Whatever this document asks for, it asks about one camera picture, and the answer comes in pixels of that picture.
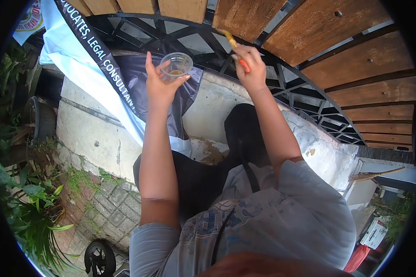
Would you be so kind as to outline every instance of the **gray t-shirt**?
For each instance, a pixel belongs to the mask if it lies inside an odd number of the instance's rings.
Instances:
[[[240,252],[299,258],[343,269],[356,242],[356,227],[344,198],[305,161],[287,160],[276,180],[270,166],[250,163],[260,191],[252,193],[242,165],[229,171],[212,208],[190,218],[182,232],[164,223],[133,231],[129,243],[131,277],[194,276],[211,265],[217,234],[217,261]]]

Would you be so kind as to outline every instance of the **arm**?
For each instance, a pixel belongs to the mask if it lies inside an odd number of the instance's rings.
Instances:
[[[165,83],[160,66],[155,68],[152,64],[150,52],[147,53],[145,67],[148,73],[148,115],[139,172],[140,225],[157,222],[180,229],[177,177],[166,119],[176,90],[189,79],[189,75]]]
[[[299,144],[265,84],[266,65],[257,49],[238,45],[234,48],[234,52],[240,55],[251,69],[249,73],[245,73],[237,56],[233,55],[237,76],[250,94],[256,108],[266,151],[278,177],[280,167],[286,160],[293,162],[303,160]]]

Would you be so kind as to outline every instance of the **broom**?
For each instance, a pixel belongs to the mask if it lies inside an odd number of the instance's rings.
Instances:
[[[393,173],[393,172],[398,172],[405,169],[405,167],[402,167],[400,169],[393,169],[393,170],[388,170],[385,172],[365,172],[365,173],[358,173],[358,174],[353,174],[350,176],[350,178],[348,178],[348,180],[350,182],[355,182],[355,181],[365,181],[368,179],[372,179],[374,177],[377,176],[381,176],[381,175],[385,175],[385,174],[389,174],[389,173]]]

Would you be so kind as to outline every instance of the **red cloth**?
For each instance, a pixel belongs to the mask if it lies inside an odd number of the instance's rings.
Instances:
[[[348,273],[354,272],[365,260],[368,252],[370,252],[370,247],[360,244],[359,247],[356,248],[356,251],[353,252],[353,255],[351,255],[351,258],[345,266],[344,271]]]

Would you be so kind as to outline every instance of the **paintbrush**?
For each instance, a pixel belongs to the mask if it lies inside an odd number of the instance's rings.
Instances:
[[[228,39],[228,42],[230,42],[231,47],[233,49],[237,47],[237,42],[234,40],[230,32],[228,32],[227,30],[222,30],[222,29],[216,29],[216,30]],[[237,55],[237,58],[239,59],[239,63],[244,68],[245,73],[250,72],[250,67],[248,66],[247,62],[245,62],[239,55]]]

